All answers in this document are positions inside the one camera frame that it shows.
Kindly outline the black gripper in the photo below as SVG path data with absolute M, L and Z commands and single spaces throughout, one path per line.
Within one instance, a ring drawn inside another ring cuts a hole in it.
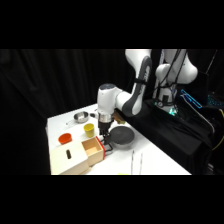
M 98 122 L 99 133 L 102 134 L 102 140 L 105 140 L 106 145 L 111 142 L 111 134 L 108 133 L 110 126 L 110 123 Z

